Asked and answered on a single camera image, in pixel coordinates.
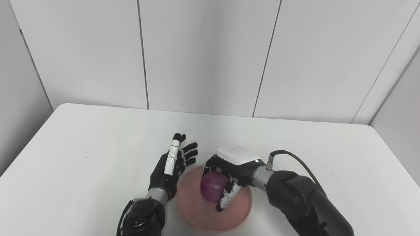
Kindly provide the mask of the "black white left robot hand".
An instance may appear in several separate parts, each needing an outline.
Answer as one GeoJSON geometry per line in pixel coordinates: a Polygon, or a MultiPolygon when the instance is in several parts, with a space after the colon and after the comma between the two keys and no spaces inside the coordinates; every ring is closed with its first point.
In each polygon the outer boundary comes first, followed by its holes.
{"type": "Polygon", "coordinates": [[[169,150],[160,157],[150,176],[147,198],[165,204],[175,197],[180,176],[197,161],[199,153],[196,142],[181,147],[185,140],[186,134],[174,134],[169,150]]]}

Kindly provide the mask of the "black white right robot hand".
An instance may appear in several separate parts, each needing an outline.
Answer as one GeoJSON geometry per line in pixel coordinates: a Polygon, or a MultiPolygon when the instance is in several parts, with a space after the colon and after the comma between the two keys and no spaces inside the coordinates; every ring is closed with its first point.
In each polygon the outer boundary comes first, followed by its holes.
{"type": "Polygon", "coordinates": [[[202,168],[205,176],[218,169],[228,179],[216,205],[216,210],[222,212],[243,187],[255,187],[254,182],[261,169],[267,166],[260,156],[237,144],[223,144],[217,148],[202,168]]]}

